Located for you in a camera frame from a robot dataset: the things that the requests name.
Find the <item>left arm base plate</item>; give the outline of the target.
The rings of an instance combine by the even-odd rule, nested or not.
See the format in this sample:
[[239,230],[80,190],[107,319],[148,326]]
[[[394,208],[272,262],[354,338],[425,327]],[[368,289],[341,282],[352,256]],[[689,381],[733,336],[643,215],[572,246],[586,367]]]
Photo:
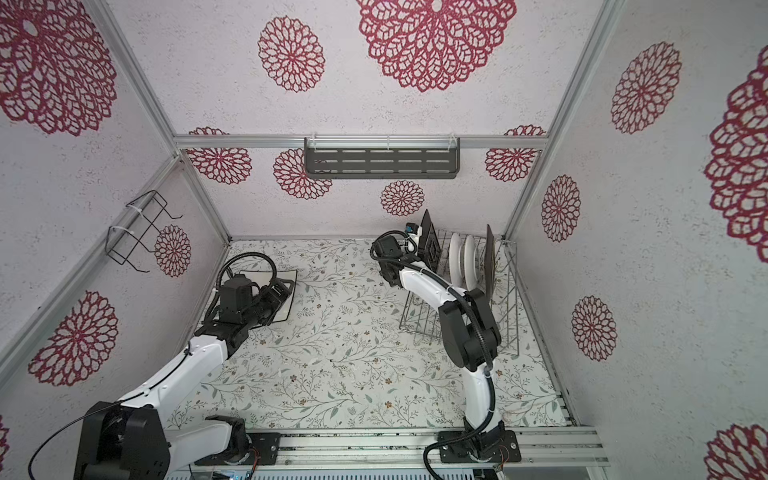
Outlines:
[[280,433],[235,432],[224,451],[208,455],[196,466],[274,465],[280,446]]

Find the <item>black square floral plate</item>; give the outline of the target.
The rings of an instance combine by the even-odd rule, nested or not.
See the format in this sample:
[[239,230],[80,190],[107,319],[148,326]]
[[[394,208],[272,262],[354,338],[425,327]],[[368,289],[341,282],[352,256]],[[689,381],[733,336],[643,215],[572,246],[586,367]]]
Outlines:
[[436,271],[441,260],[442,248],[437,229],[428,210],[424,212],[420,227],[418,256],[429,269]]

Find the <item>grey wall shelf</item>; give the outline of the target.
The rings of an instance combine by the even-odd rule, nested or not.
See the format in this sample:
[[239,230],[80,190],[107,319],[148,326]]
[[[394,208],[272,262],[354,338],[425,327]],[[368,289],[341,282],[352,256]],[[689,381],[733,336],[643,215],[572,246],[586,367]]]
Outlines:
[[461,167],[461,142],[329,142],[304,140],[304,167],[315,180],[445,180]]

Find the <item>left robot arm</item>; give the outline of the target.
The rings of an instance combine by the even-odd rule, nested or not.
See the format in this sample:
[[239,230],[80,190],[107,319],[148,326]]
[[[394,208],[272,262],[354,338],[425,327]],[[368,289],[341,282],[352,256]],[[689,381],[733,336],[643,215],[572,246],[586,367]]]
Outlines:
[[76,479],[163,479],[185,466],[247,465],[266,455],[243,419],[213,415],[173,429],[171,414],[248,339],[251,331],[287,319],[297,271],[245,271],[219,287],[212,310],[182,351],[119,400],[86,414]]

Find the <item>aluminium mounting rail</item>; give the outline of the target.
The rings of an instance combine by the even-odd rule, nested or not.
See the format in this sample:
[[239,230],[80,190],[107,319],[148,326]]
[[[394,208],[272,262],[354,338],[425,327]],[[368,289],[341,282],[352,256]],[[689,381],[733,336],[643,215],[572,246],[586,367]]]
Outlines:
[[[519,468],[608,467],[610,460],[592,427],[508,427],[517,437],[519,463],[442,463],[439,450],[429,453],[432,468],[506,470]],[[355,428],[281,430],[274,465],[255,467],[258,473],[292,470],[421,470],[423,452],[439,437],[457,429]]]

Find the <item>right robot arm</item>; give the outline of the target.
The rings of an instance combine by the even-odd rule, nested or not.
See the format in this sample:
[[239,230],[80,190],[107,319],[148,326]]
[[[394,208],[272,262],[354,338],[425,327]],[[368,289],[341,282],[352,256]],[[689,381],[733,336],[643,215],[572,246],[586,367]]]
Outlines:
[[482,290],[451,285],[418,259],[417,248],[407,232],[390,230],[373,241],[369,254],[389,285],[416,295],[437,313],[445,352],[462,370],[464,431],[438,440],[426,451],[460,445],[480,456],[504,433],[492,378],[501,341],[498,324]]

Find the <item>black square plate yellow rim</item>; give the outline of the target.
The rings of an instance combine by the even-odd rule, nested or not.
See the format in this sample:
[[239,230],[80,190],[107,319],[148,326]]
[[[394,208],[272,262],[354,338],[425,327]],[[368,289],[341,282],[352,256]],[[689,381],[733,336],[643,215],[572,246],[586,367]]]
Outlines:
[[492,297],[495,288],[495,272],[496,272],[496,252],[495,252],[495,237],[491,226],[486,225],[486,243],[484,253],[484,278],[485,278],[485,292],[489,298]]

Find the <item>white round plate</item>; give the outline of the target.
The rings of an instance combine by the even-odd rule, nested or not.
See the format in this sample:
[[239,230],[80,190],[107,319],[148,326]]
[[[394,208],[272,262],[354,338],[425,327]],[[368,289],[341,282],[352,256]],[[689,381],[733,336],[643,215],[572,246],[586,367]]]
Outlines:
[[460,287],[463,282],[461,255],[462,239],[458,233],[454,232],[451,236],[449,244],[448,263],[451,284],[458,287]]

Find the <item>round plate red rim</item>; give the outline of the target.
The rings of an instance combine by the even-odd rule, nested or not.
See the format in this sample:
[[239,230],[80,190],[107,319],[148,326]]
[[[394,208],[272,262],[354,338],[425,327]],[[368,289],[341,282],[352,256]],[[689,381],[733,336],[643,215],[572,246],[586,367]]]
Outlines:
[[477,244],[473,235],[467,235],[464,242],[464,278],[467,290],[478,286],[476,269]]

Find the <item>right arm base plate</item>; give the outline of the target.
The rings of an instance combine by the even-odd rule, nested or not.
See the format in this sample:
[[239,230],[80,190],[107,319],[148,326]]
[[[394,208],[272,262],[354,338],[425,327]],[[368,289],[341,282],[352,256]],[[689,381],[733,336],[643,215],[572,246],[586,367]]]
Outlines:
[[439,449],[442,463],[519,463],[522,460],[515,433],[494,429],[479,437],[454,442]]

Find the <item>white square plate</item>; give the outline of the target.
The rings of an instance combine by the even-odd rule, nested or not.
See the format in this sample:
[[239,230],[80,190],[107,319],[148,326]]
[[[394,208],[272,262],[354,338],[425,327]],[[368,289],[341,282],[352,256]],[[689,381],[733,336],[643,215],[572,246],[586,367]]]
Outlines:
[[272,304],[276,300],[281,301],[278,307],[271,307],[272,316],[268,325],[285,322],[290,315],[293,305],[298,271],[278,271],[276,276],[277,284],[273,286],[270,286],[272,273],[269,271],[243,270],[242,274],[256,284],[254,294],[265,293]]

